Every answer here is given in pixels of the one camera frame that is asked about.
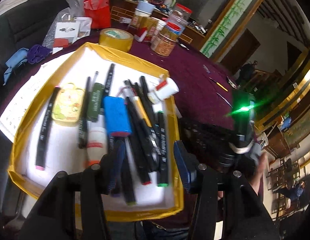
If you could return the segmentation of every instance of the white bottle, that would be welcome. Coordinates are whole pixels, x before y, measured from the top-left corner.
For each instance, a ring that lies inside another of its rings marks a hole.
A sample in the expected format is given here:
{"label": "white bottle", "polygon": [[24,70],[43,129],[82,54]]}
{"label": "white bottle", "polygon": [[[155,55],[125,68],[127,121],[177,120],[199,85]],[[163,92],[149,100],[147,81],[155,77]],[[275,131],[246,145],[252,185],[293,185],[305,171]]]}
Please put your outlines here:
{"label": "white bottle", "polygon": [[99,114],[97,122],[87,122],[87,166],[99,163],[107,153],[107,133],[104,115]]}
{"label": "white bottle", "polygon": [[147,96],[153,104],[157,104],[177,92],[179,92],[179,89],[174,80],[167,78],[154,87],[154,89],[151,90]]}

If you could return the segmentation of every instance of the hand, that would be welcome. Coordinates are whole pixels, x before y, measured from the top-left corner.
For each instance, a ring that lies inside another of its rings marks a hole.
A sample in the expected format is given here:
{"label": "hand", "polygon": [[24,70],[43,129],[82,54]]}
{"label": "hand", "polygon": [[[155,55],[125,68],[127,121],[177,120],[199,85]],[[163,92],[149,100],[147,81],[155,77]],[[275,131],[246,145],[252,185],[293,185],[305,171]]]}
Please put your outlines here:
{"label": "hand", "polygon": [[263,176],[264,170],[266,169],[266,165],[268,164],[268,158],[266,152],[264,152],[259,157],[259,164],[256,168],[255,174],[252,180],[249,182],[253,190],[258,194],[259,187],[260,187],[260,179]]}

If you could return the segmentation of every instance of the green led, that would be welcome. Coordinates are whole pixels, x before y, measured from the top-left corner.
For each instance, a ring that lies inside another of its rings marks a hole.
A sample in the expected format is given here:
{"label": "green led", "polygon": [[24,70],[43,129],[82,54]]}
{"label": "green led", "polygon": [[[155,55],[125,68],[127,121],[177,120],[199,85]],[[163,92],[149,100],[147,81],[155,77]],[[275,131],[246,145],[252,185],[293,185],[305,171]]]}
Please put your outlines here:
{"label": "green led", "polygon": [[243,106],[242,108],[238,109],[238,112],[247,112],[254,108],[254,106]]}

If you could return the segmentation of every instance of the glue bottle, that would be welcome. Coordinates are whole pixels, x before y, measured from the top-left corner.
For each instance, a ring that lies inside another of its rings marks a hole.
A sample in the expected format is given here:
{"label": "glue bottle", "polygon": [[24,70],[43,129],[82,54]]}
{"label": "glue bottle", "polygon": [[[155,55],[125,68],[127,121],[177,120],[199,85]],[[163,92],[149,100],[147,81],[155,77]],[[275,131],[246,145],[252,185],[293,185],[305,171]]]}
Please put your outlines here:
{"label": "glue bottle", "polygon": [[147,96],[153,104],[157,104],[170,96],[179,92],[178,86],[171,78],[166,78],[159,83],[153,90],[151,90]]}

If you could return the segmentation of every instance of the jeans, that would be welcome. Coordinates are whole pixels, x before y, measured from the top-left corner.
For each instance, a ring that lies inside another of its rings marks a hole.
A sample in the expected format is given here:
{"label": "jeans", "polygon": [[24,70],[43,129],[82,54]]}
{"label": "jeans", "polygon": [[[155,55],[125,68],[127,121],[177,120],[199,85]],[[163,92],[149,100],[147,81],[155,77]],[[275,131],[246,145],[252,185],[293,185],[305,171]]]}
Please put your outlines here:
{"label": "jeans", "polygon": [[186,240],[189,228],[163,229],[150,221],[143,221],[143,229],[147,240]]}
{"label": "jeans", "polygon": [[279,188],[278,190],[274,191],[274,193],[280,193],[287,198],[291,198],[291,191],[286,187]]}
{"label": "jeans", "polygon": [[186,240],[188,228],[163,229],[150,221],[108,222],[113,240]]}

